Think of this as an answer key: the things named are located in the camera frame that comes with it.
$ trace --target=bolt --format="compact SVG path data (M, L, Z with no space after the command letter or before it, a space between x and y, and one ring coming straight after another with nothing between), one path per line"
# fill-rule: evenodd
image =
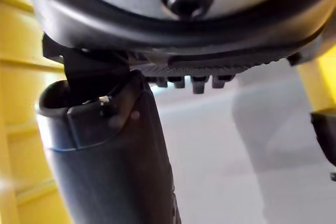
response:
M214 0L162 0L171 15L179 20L194 20L203 17Z

